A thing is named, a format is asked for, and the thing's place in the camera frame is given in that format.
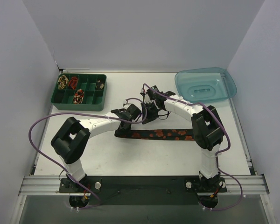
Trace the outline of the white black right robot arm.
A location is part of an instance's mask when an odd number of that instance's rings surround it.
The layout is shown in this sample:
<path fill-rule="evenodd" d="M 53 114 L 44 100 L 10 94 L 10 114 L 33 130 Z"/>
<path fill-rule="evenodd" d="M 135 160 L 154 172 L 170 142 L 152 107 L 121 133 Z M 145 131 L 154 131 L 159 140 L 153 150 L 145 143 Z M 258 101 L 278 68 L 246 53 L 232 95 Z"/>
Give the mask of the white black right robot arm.
<path fill-rule="evenodd" d="M 146 110 L 147 118 L 155 120 L 159 111 L 174 113 L 192 124 L 193 139 L 201 148 L 201 168 L 199 171 L 200 188 L 206 192 L 215 189 L 218 193 L 225 187 L 224 180 L 219 171 L 218 154 L 226 135 L 225 128 L 213 106 L 202 103 L 191 103 L 175 93 L 159 92 L 158 89 L 143 90 L 140 93 Z"/>

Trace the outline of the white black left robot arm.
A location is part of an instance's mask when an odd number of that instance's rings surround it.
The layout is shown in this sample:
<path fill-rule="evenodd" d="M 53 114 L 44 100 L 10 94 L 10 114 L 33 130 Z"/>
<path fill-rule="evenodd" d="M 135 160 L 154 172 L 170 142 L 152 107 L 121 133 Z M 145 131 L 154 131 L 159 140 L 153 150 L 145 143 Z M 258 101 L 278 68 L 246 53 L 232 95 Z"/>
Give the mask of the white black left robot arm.
<path fill-rule="evenodd" d="M 120 125 L 129 125 L 140 115 L 141 110 L 130 104 L 127 108 L 115 109 L 90 119 L 77 120 L 75 117 L 66 119 L 53 137 L 51 146 L 61 158 L 68 177 L 78 182 L 86 177 L 80 158 L 90 138 L 115 131 Z"/>

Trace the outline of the black orange floral tie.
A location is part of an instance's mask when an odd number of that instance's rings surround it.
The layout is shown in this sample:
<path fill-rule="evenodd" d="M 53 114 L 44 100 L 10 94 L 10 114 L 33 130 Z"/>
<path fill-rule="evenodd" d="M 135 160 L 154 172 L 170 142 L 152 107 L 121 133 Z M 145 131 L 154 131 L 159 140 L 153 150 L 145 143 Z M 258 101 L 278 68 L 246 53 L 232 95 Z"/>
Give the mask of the black orange floral tie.
<path fill-rule="evenodd" d="M 114 135 L 126 139 L 194 141 L 192 129 L 116 130 Z"/>

